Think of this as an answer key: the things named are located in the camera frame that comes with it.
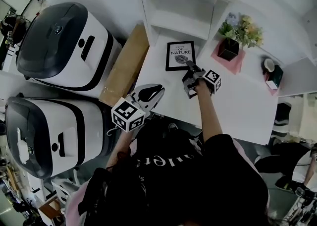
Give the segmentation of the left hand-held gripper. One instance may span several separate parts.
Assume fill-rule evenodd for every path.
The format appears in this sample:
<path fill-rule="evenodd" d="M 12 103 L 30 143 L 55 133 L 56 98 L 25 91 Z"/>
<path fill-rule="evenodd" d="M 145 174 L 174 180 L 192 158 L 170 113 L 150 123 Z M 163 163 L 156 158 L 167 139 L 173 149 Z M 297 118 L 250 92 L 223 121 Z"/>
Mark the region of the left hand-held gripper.
<path fill-rule="evenodd" d="M 154 108 L 164 92 L 165 89 L 161 84 L 145 84 L 136 87 L 131 95 L 120 98 L 111 109 L 112 122 L 125 132 L 142 126 L 150 114 L 145 110 Z"/>

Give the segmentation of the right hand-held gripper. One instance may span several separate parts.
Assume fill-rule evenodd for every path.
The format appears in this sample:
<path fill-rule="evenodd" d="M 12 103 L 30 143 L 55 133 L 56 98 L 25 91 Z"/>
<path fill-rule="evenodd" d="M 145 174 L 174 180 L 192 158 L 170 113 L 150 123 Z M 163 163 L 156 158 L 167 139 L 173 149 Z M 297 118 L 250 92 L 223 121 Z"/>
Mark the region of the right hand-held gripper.
<path fill-rule="evenodd" d="M 188 71 L 182 79 L 184 90 L 189 99 L 197 95 L 196 86 L 198 80 L 202 79 L 206 82 L 207 87 L 211 94 L 215 94 L 221 87 L 221 77 L 216 72 L 205 71 L 203 68 L 198 67 L 194 62 L 188 60 L 186 62 Z"/>

